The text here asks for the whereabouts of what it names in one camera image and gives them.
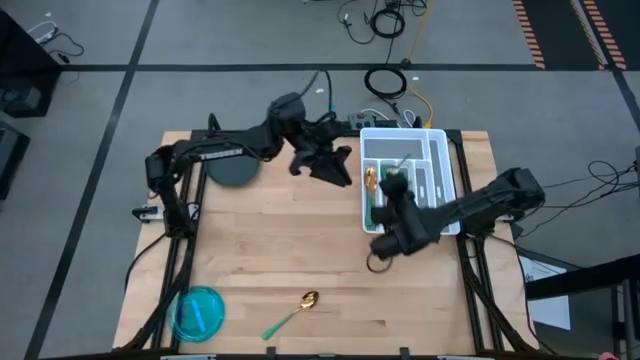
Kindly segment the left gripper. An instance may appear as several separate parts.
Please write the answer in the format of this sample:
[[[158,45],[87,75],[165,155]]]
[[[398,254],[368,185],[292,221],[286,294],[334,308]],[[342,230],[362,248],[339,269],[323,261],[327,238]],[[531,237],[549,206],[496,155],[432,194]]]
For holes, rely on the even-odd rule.
[[[335,148],[333,144],[313,145],[310,143],[295,143],[294,158],[289,165],[291,175],[301,174],[301,167],[311,169],[310,176],[318,180],[336,185],[350,186],[351,176],[345,162],[352,152],[347,145]]]

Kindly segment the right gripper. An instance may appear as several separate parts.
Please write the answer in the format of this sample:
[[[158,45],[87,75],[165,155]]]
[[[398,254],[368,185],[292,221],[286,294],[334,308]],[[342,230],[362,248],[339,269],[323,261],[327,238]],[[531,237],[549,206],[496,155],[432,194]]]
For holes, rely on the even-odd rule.
[[[409,183],[403,174],[387,175],[380,181],[379,186],[389,202],[384,207],[373,207],[371,216],[375,224],[384,227],[383,234],[404,234],[412,241],[414,253],[439,242],[439,231],[424,222],[426,208],[418,208],[412,200],[392,201],[402,198],[408,191]]]

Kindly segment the grey power strip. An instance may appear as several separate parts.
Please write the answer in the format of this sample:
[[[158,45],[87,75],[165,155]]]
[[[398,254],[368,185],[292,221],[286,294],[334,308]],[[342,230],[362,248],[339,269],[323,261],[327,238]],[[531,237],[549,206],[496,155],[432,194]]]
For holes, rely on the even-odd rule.
[[[347,120],[354,130],[360,130],[362,128],[375,127],[375,128],[397,128],[398,124],[395,120],[386,119],[379,114],[372,112],[359,112],[349,114]]]

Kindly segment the white cutlery tray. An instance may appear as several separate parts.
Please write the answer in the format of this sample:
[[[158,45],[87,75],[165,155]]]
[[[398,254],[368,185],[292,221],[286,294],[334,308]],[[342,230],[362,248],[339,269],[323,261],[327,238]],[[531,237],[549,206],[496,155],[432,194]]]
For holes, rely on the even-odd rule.
[[[409,154],[400,173],[408,180],[418,207],[436,208],[457,198],[446,133],[440,129],[425,128],[363,128],[360,130],[360,167],[362,176],[362,228],[368,234],[381,234],[365,227],[365,169],[374,167],[377,176],[376,205],[383,206],[386,197],[379,188],[380,163],[391,161],[395,165]]]

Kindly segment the dark grey round plate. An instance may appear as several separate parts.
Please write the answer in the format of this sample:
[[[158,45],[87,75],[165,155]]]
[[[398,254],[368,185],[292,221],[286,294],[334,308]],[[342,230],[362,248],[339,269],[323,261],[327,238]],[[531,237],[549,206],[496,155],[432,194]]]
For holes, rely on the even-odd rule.
[[[225,187],[243,187],[248,185],[260,170],[261,163],[247,156],[208,161],[205,164],[208,177]]]

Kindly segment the white paper sheet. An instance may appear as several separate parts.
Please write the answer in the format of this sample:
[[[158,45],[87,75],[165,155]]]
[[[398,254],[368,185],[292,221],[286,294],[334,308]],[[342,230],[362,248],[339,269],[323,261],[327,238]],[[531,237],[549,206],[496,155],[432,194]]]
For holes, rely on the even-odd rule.
[[[566,269],[520,256],[525,280],[532,282],[547,277],[564,274]],[[536,323],[569,331],[571,317],[569,297],[567,295],[542,300],[529,300],[529,310]]]

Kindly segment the black side table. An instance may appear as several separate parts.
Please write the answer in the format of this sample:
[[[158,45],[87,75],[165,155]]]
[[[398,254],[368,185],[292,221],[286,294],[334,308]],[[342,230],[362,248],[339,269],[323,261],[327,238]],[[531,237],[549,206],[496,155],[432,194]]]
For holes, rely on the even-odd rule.
[[[609,288],[614,353],[640,360],[640,254],[528,282],[529,300]]]

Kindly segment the black box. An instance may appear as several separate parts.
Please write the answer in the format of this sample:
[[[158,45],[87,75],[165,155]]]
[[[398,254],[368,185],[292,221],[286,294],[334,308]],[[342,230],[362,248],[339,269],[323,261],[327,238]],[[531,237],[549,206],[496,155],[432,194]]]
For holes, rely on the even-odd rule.
[[[0,125],[0,201],[4,201],[26,153],[30,138],[8,125]]]

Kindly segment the black cabinet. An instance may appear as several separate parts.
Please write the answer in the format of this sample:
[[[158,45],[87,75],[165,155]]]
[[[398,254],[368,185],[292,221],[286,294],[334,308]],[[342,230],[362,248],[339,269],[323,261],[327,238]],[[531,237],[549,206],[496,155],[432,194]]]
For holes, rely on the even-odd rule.
[[[62,67],[0,8],[0,112],[47,114]]]

